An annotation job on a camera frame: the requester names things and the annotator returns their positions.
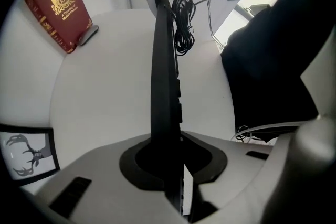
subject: black wire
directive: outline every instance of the black wire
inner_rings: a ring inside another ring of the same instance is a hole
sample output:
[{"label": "black wire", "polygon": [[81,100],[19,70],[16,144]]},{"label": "black wire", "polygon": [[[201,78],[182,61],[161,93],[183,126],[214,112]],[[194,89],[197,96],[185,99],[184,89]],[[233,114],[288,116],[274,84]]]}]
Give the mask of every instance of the black wire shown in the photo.
[{"label": "black wire", "polygon": [[209,20],[209,28],[210,28],[210,34],[211,34],[211,37],[213,38],[213,40],[217,43],[217,44],[219,44],[222,48],[224,48],[224,45],[215,37],[215,34],[214,34],[214,32],[213,32],[213,30],[212,30],[212,24],[211,24],[211,9],[210,9],[210,7],[211,7],[211,0],[207,0],[207,2],[206,2],[206,4],[207,4],[207,7],[208,7],[208,20]]},{"label": "black wire", "polygon": [[238,135],[236,136],[236,139],[237,140],[241,140],[242,142],[244,142],[244,140],[247,138],[247,134],[245,136],[242,136],[242,135]]},{"label": "black wire", "polygon": [[174,44],[178,56],[185,55],[194,45],[195,38],[191,30],[194,31],[191,20],[193,19],[196,12],[196,5],[207,1],[208,6],[208,20],[210,27],[210,34],[212,38],[220,44],[221,42],[215,37],[211,26],[211,14],[210,14],[210,1],[211,0],[201,0],[194,3],[193,0],[174,0],[172,9],[170,12],[176,23],[176,31],[174,34]]}]

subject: book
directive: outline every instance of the book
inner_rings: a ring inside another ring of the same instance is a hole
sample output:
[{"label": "book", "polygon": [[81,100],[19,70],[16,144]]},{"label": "book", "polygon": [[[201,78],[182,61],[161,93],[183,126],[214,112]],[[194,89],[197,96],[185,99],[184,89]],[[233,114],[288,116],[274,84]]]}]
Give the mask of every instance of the book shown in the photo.
[{"label": "book", "polygon": [[83,0],[24,0],[41,26],[68,54],[92,26]]}]

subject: white cable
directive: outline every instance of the white cable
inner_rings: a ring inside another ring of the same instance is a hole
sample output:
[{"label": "white cable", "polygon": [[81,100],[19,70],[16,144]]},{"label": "white cable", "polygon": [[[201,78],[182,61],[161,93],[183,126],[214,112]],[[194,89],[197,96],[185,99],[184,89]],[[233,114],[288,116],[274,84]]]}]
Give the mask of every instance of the white cable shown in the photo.
[{"label": "white cable", "polygon": [[283,122],[283,123],[275,123],[275,124],[267,124],[267,125],[262,125],[262,126],[258,126],[258,127],[254,127],[254,128],[250,128],[250,129],[246,129],[243,130],[239,133],[236,133],[231,140],[233,140],[236,136],[245,134],[245,133],[250,133],[256,130],[262,130],[262,129],[269,129],[269,128],[277,128],[277,127],[288,127],[288,126],[300,126],[302,124],[306,123],[306,121],[293,121],[293,122]]}]

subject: picture frame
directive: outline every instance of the picture frame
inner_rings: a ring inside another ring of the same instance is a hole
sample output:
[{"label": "picture frame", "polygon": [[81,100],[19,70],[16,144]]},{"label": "picture frame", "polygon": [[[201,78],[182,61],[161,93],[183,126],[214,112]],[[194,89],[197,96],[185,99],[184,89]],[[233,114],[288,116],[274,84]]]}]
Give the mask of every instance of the picture frame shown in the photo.
[{"label": "picture frame", "polygon": [[60,170],[52,128],[0,124],[0,150],[18,186],[39,181]]}]

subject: person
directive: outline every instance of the person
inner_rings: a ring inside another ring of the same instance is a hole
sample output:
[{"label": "person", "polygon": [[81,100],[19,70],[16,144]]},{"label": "person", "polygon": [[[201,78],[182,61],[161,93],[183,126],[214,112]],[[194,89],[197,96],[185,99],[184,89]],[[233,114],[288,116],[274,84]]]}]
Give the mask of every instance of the person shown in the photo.
[{"label": "person", "polygon": [[230,36],[221,57],[237,130],[318,115],[300,76],[334,26],[334,10],[323,8],[324,0],[277,0]]}]

